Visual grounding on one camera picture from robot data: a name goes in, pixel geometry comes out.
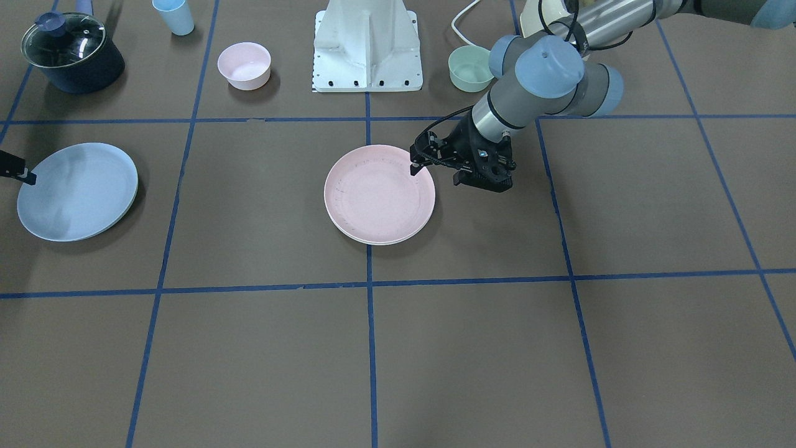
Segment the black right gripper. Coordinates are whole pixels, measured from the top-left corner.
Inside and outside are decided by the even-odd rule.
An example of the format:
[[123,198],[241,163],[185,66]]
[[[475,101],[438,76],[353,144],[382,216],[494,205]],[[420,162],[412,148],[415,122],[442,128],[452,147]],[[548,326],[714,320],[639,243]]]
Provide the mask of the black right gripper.
[[37,182],[37,176],[31,171],[27,171],[25,159],[3,150],[1,151],[1,176],[17,179],[30,186],[34,186]]

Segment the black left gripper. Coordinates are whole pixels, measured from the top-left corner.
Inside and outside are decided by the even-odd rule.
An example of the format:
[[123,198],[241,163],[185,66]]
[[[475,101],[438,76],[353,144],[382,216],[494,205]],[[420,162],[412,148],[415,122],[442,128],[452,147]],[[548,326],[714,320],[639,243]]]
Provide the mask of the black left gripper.
[[449,136],[440,138],[432,128],[441,122],[443,120],[439,119],[427,126],[410,145],[410,176],[418,175],[424,167],[436,165],[455,171],[455,186],[497,193],[514,186],[512,173],[516,163],[508,131],[501,131],[497,142],[492,142],[477,130],[471,114],[466,114]]

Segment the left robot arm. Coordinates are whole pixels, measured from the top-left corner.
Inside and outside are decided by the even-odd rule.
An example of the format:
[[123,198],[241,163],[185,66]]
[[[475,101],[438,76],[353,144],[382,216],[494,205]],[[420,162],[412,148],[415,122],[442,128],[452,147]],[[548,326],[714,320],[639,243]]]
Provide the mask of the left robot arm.
[[617,69],[585,60],[613,49],[654,20],[685,12],[761,29],[794,22],[793,1],[599,1],[521,37],[501,37],[489,54],[495,84],[445,138],[427,128],[410,146],[410,175],[438,165],[454,184],[503,192],[514,184],[512,139],[543,114],[597,117],[622,99]]

